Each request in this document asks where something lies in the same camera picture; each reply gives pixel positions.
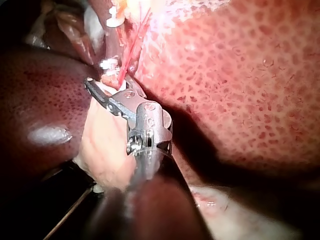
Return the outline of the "right arm instrument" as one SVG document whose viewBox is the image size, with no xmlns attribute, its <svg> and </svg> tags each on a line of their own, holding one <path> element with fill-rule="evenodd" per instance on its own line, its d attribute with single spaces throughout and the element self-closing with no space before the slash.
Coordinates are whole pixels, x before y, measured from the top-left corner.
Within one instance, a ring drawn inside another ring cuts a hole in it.
<svg viewBox="0 0 320 240">
<path fill-rule="evenodd" d="M 153 151 L 172 154 L 172 118 L 162 106 L 137 90 L 125 89 L 107 98 L 111 113 L 127 121 L 128 155 L 152 159 Z"/>
</svg>

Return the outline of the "right arm instrument jaw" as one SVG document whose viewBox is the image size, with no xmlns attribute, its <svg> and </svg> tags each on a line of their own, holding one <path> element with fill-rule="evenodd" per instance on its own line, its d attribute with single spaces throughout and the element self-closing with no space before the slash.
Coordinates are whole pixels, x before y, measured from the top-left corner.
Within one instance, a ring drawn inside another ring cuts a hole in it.
<svg viewBox="0 0 320 240">
<path fill-rule="evenodd" d="M 96 80 L 87 77 L 84 80 L 85 89 L 89 92 L 89 94 L 106 110 L 111 111 L 112 106 L 109 103 L 110 95 L 107 95 L 105 91 L 103 91 L 97 84 Z"/>
<path fill-rule="evenodd" d="M 125 81 L 126 81 L 126 88 L 127 89 L 136 90 L 139 96 L 141 96 L 142 98 L 145 98 L 145 99 L 147 98 L 147 96 L 146 96 L 144 90 L 142 89 L 142 87 L 129 74 L 125 75 Z"/>
</svg>

